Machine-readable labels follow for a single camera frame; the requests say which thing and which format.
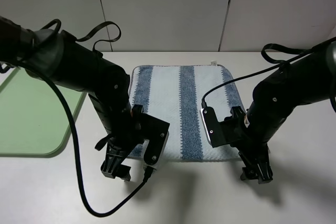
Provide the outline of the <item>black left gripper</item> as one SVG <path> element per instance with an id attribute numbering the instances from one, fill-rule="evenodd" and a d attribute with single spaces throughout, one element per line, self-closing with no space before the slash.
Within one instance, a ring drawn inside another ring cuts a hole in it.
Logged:
<path id="1" fill-rule="evenodd" d="M 140 118 L 143 115 L 143 106 L 108 106 L 96 104 L 95 111 L 103 124 L 107 136 L 96 144 L 96 149 L 106 148 L 105 160 L 101 165 L 101 172 L 107 178 L 121 178 L 131 180 L 130 166 L 121 165 L 121 162 L 133 151 L 143 137 Z"/>

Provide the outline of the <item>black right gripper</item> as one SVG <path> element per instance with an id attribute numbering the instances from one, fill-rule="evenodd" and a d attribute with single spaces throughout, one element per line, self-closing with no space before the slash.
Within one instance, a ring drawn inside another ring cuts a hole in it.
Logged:
<path id="1" fill-rule="evenodd" d="M 234 106 L 230 110 L 231 116 L 223 121 L 223 134 L 225 142 L 238 149 L 243 161 L 255 161 L 254 171 L 257 174 L 258 184 L 267 184 L 273 180 L 273 172 L 269 161 L 269 148 L 266 143 L 249 131 L 246 126 L 246 113 L 240 106 Z M 252 180 L 252 170 L 242 168 L 240 180 Z"/>

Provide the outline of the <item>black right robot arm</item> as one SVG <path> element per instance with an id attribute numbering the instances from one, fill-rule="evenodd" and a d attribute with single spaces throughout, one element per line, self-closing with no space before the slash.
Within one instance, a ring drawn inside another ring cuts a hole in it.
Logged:
<path id="1" fill-rule="evenodd" d="M 335 43 L 278 69 L 253 90 L 244 112 L 234 106 L 221 123 L 225 140 L 245 164 L 241 180 L 272 181 L 268 141 L 295 107 L 330 99 L 335 107 Z"/>

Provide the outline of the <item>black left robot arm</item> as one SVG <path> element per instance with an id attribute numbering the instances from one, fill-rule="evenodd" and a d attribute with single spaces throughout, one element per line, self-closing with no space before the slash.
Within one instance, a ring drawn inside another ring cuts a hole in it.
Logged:
<path id="1" fill-rule="evenodd" d="M 129 181 L 130 168 L 123 161 L 140 139 L 129 102 L 130 76 L 60 26 L 54 19 L 31 31 L 1 18 L 1 62 L 8 68 L 22 67 L 35 79 L 88 93 L 108 134 L 96 145 L 97 150 L 107 149 L 102 173 Z"/>

